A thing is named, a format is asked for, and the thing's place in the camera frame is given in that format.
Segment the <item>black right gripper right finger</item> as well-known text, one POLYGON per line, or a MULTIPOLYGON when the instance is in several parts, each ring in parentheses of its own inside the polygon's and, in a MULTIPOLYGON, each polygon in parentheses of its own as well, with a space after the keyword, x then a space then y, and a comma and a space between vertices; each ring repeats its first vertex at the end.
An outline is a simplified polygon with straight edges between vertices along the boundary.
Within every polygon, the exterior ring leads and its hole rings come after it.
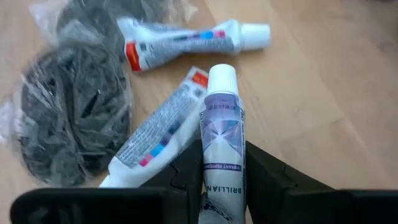
POLYGON ((398 190, 333 189, 246 143, 253 224, 398 224, 398 190))

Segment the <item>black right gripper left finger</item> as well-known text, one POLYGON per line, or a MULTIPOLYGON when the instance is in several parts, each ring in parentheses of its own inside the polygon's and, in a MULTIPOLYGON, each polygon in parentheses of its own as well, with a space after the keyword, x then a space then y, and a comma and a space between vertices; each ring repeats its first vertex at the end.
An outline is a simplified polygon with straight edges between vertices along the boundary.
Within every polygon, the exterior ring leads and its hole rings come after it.
POLYGON ((12 224, 197 224, 203 174, 194 141, 138 188, 43 188, 11 205, 12 224))

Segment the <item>white toothpaste tube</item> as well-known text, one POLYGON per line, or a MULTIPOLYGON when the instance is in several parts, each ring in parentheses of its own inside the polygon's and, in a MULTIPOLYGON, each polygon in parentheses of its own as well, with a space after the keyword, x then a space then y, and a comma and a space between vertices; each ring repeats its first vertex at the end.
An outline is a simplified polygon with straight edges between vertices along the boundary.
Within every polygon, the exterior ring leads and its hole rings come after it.
POLYGON ((208 73, 192 67, 178 88, 123 144, 101 188, 139 187, 169 165, 200 135, 208 73))

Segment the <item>white bagged parts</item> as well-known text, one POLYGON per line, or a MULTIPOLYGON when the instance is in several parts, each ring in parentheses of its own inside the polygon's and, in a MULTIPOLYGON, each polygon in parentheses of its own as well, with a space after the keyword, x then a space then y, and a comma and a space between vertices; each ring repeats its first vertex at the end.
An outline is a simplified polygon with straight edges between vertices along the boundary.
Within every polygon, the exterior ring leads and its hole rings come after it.
POLYGON ((245 110, 233 66, 211 67, 200 128, 208 197, 246 224, 245 110))
POLYGON ((181 54, 238 54, 270 44, 271 27, 265 23, 228 20, 206 30, 181 29, 169 24, 140 22, 121 17, 117 25, 124 37, 124 54, 132 71, 161 66, 181 54))

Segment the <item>black hair ties bag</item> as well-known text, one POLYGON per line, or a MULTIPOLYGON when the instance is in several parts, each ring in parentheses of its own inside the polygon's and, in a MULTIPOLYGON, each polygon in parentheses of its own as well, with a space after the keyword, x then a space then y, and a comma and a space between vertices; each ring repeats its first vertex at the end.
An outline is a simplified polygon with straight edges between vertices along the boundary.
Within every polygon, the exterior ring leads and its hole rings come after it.
POLYGON ((132 96, 118 56, 68 42, 39 53, 0 103, 0 144, 38 181, 76 187, 100 175, 129 137, 132 96))

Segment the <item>grey round bagged parts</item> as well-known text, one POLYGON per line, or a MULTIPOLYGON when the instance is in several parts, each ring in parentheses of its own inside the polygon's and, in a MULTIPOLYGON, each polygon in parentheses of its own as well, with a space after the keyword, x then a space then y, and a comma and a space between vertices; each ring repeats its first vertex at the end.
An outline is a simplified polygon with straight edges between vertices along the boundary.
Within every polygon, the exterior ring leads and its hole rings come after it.
POLYGON ((116 21, 182 25, 198 11, 191 0, 36 0, 29 11, 45 39, 91 42, 122 55, 124 39, 116 21))

